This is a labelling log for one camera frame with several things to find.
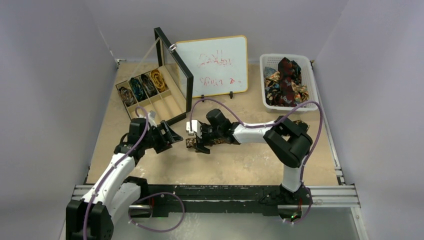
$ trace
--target metal ring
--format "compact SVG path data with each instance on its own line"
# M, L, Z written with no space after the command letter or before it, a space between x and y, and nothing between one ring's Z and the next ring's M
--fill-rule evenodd
M172 44L170 47L169 47L169 51L172 53L175 49L177 48L177 45L175 45L175 44Z

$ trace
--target wooden table surface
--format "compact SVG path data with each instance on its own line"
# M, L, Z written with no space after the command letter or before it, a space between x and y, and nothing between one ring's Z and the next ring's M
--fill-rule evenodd
M122 63L115 83L128 80L136 66L136 63ZM155 64L144 64L137 74L155 67ZM233 99L228 95L213 98L227 105L246 123L275 120L279 114L267 113L262 103L258 64L249 65L248 77L249 88L246 92L234 94ZM230 121L235 121L229 112L211 101L199 103L194 109L193 119L207 122L206 113L214 108L221 109ZM189 114L186 120L171 126L184 139L189 137L185 130L188 117ZM309 124L308 134L315 140L319 126L318 111L293 115L290 119L301 119ZM113 89L92 157L88 183L95 183L109 165L115 146L121 136L128 132L129 123L130 118L118 92ZM173 148L160 154L149 149L130 175L146 178L150 184L279 185L283 179L283 164L267 144L220 144L210 147L210 151L211 154L196 153L186 148L185 141L175 143ZM306 165L304 182L309 186L338 185L325 129Z

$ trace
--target white plastic basket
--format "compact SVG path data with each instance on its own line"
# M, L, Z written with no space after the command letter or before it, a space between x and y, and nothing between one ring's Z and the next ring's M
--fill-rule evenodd
M317 94L317 86L315 85L315 77L314 72L312 71L311 62L309 59L305 56L301 55L293 55L293 54L262 54L260 56L260 86L262 88L262 102L263 105L266 108L266 111L268 113L287 113L288 111L292 110L293 107L289 106L270 106L266 102L265 98L265 78L264 78L264 70L265 67L273 68L278 71L278 63L283 59L288 58L291 61L295 61L299 67L301 68L301 75L302 75L302 86L306 86L307 90L309 92L309 100L313 100L317 103L318 101L318 94ZM296 110L296 114L304 114L309 111L315 111L318 107L313 104L309 103L305 105L304 107L300 107Z

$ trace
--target metal bracket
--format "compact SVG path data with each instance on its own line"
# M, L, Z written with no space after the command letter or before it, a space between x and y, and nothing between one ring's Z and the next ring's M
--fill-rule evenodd
M170 51L171 53L173 53L175 49L177 49L177 45L175 45L175 43L174 43L171 46L169 46L168 51Z

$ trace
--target wooden organizer box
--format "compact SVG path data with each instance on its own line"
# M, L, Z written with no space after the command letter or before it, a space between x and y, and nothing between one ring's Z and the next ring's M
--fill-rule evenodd
M185 113L186 99L184 98L177 84L174 82L167 68L165 66L160 66L157 69L159 70L160 74L162 74L162 77L166 83L167 89L163 92L159 92L156 89L158 94L152 97L149 97L147 95L147 99L137 102L131 106L126 106L124 103L123 105L125 106L128 116L131 119L137 118L137 115L136 115L137 106L141 106L145 108L147 112L154 111L156 113L154 121L157 124L160 123L162 120L168 121L170 119L173 119ZM128 80L120 82L116 85L117 90L119 90L120 87L125 87L129 89L131 92L133 92Z

